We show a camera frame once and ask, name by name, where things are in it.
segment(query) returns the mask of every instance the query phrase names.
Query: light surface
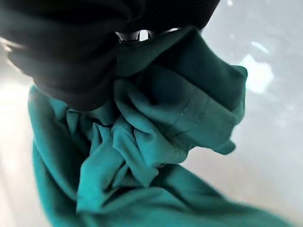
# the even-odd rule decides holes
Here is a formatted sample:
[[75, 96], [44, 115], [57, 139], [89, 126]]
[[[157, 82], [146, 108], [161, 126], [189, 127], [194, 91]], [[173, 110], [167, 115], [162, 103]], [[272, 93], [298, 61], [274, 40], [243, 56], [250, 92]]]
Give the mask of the light surface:
[[[222, 0], [202, 36], [221, 58], [246, 64], [246, 115], [222, 156], [195, 148], [186, 168], [229, 198], [303, 225], [302, 0]], [[0, 53], [0, 226], [49, 226], [36, 192], [27, 113], [31, 80]]]

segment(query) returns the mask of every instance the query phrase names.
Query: black ribbed fabric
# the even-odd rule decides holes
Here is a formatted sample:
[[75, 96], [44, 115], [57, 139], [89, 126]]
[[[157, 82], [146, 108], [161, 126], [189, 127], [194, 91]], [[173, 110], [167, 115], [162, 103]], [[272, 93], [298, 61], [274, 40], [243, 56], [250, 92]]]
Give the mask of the black ribbed fabric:
[[2, 0], [8, 58], [46, 94], [88, 111], [110, 95], [118, 32], [202, 29], [219, 0]]

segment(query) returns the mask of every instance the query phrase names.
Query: dark sleeve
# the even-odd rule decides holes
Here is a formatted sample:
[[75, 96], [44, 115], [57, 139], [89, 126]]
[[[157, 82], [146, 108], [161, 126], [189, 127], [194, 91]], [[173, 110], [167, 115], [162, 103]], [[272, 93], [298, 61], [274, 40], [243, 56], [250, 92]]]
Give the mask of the dark sleeve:
[[0, 36], [9, 60], [41, 91], [92, 110], [106, 101], [115, 73], [115, 31], [143, 12], [137, 1], [2, 1]]

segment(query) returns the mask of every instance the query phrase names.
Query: seam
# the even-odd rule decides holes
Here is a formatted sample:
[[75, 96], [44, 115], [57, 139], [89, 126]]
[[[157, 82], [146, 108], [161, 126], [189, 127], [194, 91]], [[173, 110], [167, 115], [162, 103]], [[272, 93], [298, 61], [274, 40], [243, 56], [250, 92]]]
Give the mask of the seam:
[[206, 111], [206, 109], [207, 109], [209, 100], [210, 100], [210, 97], [208, 96], [207, 102], [206, 102], [206, 104], [205, 104], [205, 108], [204, 108], [204, 110], [202, 111], [202, 113], [200, 114], [200, 116], [198, 117], [198, 119], [197, 119], [197, 121], [195, 122], [195, 124], [194, 124], [189, 130], [187, 130], [187, 131], [181, 131], [181, 132], [178, 132], [176, 135], [174, 135], [174, 136], [173, 136], [173, 139], [174, 139], [174, 140], [175, 140], [175, 138], [176, 138], [177, 136], [179, 136], [179, 135], [181, 135], [181, 134], [183, 134], [183, 133], [188, 133], [188, 132], [192, 131], [195, 127], [197, 127], [197, 126], [200, 124], [202, 117], [205, 115], [205, 111]]
[[189, 109], [190, 105], [192, 104], [193, 100], [196, 98], [196, 91], [197, 91], [197, 88], [195, 88], [194, 92], [193, 92], [193, 95], [191, 96], [188, 104], [186, 105], [186, 107], [184, 108], [184, 110], [182, 111], [181, 115], [175, 120], [175, 122], [173, 124], [171, 124], [170, 126], [166, 127], [165, 130], [164, 130], [164, 135], [167, 136], [167, 131], [173, 127], [174, 125], [176, 125], [180, 120], [181, 118], [185, 115], [185, 113], [187, 112], [187, 110]]

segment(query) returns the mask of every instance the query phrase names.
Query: teal cloth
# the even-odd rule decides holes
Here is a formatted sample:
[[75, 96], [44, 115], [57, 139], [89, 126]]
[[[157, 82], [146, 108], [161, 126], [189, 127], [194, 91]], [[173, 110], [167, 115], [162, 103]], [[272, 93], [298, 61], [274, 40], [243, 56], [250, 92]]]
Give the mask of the teal cloth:
[[94, 111], [74, 111], [33, 86], [34, 170], [53, 226], [288, 226], [178, 165], [195, 146], [234, 150], [246, 77], [188, 27], [122, 45], [113, 98]]

